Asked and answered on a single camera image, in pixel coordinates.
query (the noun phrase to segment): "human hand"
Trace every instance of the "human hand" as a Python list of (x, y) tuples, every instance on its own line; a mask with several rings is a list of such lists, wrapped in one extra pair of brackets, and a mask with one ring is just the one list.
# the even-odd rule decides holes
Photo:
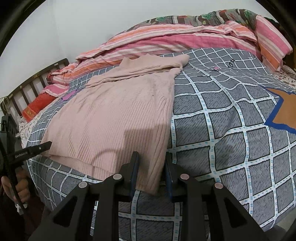
[[(17, 179), (20, 181), (18, 182), (18, 184), (15, 187), (16, 187), (16, 190), (17, 190), (17, 193), (20, 197), (21, 202), (24, 203), (24, 202), (28, 201), (30, 198), (29, 183), (26, 179), (28, 174), (27, 174), (26, 170), (22, 169), (21, 171), (19, 171), (16, 174), (16, 176), (17, 176)], [(10, 192), (11, 185), (10, 185), (8, 177), (3, 176), (1, 178), (1, 182), (2, 182), (3, 189), (6, 193), (6, 195), (11, 200), (16, 201), (17, 200), (16, 197), (13, 196)]]

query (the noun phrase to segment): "red cushion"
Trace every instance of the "red cushion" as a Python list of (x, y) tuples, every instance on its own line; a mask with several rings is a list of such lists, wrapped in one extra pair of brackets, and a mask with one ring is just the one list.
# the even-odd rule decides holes
[(22, 116), (27, 122), (30, 122), (41, 110), (43, 110), (55, 99), (56, 97), (51, 96), (48, 93), (38, 95), (38, 97), (22, 111)]

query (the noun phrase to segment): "beige garment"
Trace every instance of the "beige garment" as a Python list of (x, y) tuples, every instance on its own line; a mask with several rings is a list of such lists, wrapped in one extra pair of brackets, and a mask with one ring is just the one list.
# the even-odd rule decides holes
[(145, 55), (94, 76), (51, 120), (42, 142), (46, 156), (104, 180), (140, 154), (137, 188), (158, 189), (174, 101), (174, 77), (188, 55)]

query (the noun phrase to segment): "finger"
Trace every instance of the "finger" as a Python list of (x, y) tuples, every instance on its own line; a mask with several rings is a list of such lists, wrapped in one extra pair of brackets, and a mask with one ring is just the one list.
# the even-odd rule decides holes
[(11, 184), (10, 184), (10, 182), (9, 182), (8, 177), (3, 176), (3, 177), (1, 178), (1, 182), (2, 182), (3, 187), (4, 187), (4, 186), (6, 186), (6, 187), (8, 187), (8, 188), (11, 187)]
[(28, 189), (24, 189), (18, 193), (22, 202), (27, 201), (30, 198), (30, 191)]
[(22, 169), (16, 175), (17, 179), (25, 179), (28, 176), (28, 173), (25, 169)]
[(22, 190), (25, 190), (26, 188), (28, 188), (28, 181), (27, 179), (22, 179), (19, 181), (19, 183), (15, 186), (17, 192), (20, 192)]

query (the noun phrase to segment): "white wall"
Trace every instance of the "white wall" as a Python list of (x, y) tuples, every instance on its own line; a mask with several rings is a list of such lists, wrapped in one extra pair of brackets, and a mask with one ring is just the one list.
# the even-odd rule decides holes
[(14, 34), (0, 57), (0, 97), (50, 64), (91, 50), (142, 21), (244, 8), (270, 14), (255, 0), (46, 0)]
[(249, 9), (271, 15), (255, 0), (53, 0), (62, 49), (70, 62), (110, 37), (145, 20), (168, 15), (200, 15), (215, 10)]
[(0, 97), (62, 58), (53, 1), (47, 0), (23, 22), (0, 57)]

